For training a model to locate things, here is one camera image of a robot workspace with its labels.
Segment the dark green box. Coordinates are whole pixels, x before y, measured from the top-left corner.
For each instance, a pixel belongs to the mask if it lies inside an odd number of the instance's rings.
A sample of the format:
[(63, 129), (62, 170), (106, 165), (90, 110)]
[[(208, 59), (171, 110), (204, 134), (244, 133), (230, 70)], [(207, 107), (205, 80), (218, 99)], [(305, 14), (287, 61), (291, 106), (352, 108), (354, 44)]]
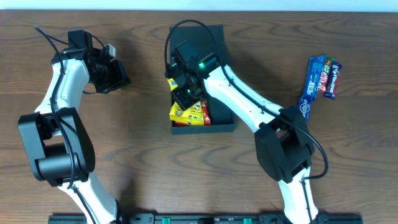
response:
[[(169, 46), (173, 50), (183, 41), (188, 41), (195, 50), (202, 56), (210, 53), (217, 53), (214, 41), (220, 47), (220, 52), (224, 63), (229, 63), (228, 50), (224, 41), (224, 30), (222, 25), (209, 25), (209, 30), (213, 33), (213, 40), (202, 26), (179, 26), (171, 37)], [(201, 134), (201, 133), (227, 133), (234, 131), (236, 127), (235, 114), (220, 100), (216, 98), (207, 99), (208, 113), (211, 124), (209, 126), (177, 126), (171, 122), (170, 131), (173, 135), (178, 134)]]

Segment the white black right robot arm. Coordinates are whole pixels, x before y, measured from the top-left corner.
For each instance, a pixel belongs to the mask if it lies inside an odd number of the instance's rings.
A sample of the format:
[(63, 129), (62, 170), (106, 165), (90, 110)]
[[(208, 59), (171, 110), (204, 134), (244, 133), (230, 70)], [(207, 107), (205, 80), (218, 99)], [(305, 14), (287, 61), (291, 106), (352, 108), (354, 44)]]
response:
[(222, 102), (254, 133), (256, 156), (266, 174), (278, 182), (284, 215), (291, 223), (314, 223), (318, 208), (309, 184), (313, 141), (300, 111), (284, 109), (242, 82), (216, 54), (201, 56), (187, 41), (171, 52), (167, 78), (177, 87), (174, 102), (185, 111), (205, 96)]

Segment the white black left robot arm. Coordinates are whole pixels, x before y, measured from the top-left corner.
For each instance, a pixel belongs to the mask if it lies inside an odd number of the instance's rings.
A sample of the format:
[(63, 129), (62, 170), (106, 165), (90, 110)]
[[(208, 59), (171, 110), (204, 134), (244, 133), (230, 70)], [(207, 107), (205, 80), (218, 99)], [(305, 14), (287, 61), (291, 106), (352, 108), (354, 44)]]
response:
[(111, 45), (96, 48), (96, 36), (68, 32), (67, 47), (56, 50), (47, 93), (32, 114), (22, 115), (18, 128), (34, 177), (69, 195), (80, 215), (51, 215), (49, 223), (129, 223), (118, 201), (95, 172), (95, 150), (78, 114), (87, 84), (107, 94), (130, 84)]

